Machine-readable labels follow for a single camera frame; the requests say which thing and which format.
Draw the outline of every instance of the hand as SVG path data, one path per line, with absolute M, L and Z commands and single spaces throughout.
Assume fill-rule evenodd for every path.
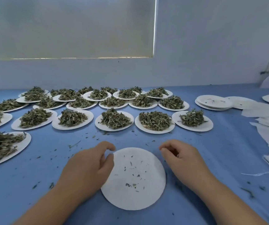
M 209 178 L 215 179 L 195 147 L 168 140 L 159 149 L 176 177 L 191 190 L 204 186 Z
M 64 167 L 55 188 L 71 194 L 79 203 L 91 197 L 106 182 L 114 167 L 113 154 L 105 159 L 107 149 L 114 151 L 116 148 L 102 141 L 94 148 L 75 154 Z

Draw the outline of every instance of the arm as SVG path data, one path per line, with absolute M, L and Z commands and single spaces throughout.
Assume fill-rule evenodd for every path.
M 210 172 L 198 150 L 178 140 L 160 146 L 176 177 L 207 205 L 218 224 L 267 224 L 226 185 Z
M 114 167 L 114 156 L 104 153 L 115 146 L 103 141 L 80 151 L 67 163 L 55 185 L 13 225 L 61 225 L 77 206 L 91 197 L 106 182 Z

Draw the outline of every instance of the table surface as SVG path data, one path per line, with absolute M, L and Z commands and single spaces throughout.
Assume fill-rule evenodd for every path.
M 261 102 L 264 102 L 261 97 L 269 94 L 269 89 L 260 89 L 255 84 L 166 89 L 188 102 L 189 110 L 199 109 L 194 101 L 197 96 L 203 94 L 242 96 Z M 0 102 L 3 99 L 17 98 L 18 94 L 24 91 L 0 90 Z M 11 112 L 13 119 L 1 126 L 0 131 L 13 131 L 13 121 L 31 108 L 29 105 Z M 64 108 L 63 106 L 55 111 L 60 114 Z M 213 174 L 269 222 L 269 174 L 259 177 L 241 174 L 269 171 L 269 165 L 262 159 L 263 155 L 269 154 L 269 147 L 258 134 L 256 127 L 249 124 L 254 118 L 241 116 L 241 110 L 238 109 L 220 112 L 205 110 L 205 115 L 214 123 L 214 128 L 209 132 L 191 132 L 176 126 L 171 134 L 149 134 L 140 131 L 133 124 L 125 130 L 103 135 L 103 132 L 95 127 L 94 121 L 105 110 L 99 106 L 89 110 L 93 112 L 94 120 L 79 129 L 61 131 L 49 124 L 28 130 L 32 136 L 28 147 L 0 164 L 0 225 L 11 224 L 46 194 L 51 182 L 57 182 L 63 167 L 73 154 L 94 147 L 103 140 L 114 143 L 118 150 L 138 147 L 155 154 L 167 172 L 167 184 L 163 195 L 146 209 L 125 211 L 110 204 L 101 191 L 98 191 L 91 199 L 81 204 L 65 224 L 215 224 L 205 204 L 177 180 L 164 162 L 158 147 L 168 139 L 182 140 L 195 146 Z M 141 112 L 130 106 L 120 110 L 129 112 L 134 117 Z M 143 111 L 154 110 L 173 114 L 159 106 Z M 69 148 L 69 145 L 77 142 L 77 145 Z M 252 191 L 254 198 L 250 198 L 249 193 L 241 188 Z

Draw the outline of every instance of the person's right hand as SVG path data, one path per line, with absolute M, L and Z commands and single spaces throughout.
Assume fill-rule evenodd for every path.
M 176 177 L 191 190 L 196 191 L 215 179 L 195 147 L 179 140 L 168 140 L 159 149 Z

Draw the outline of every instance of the wall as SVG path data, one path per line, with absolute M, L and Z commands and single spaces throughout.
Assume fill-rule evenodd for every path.
M 159 0 L 154 58 L 0 61 L 0 89 L 254 83 L 269 0 Z

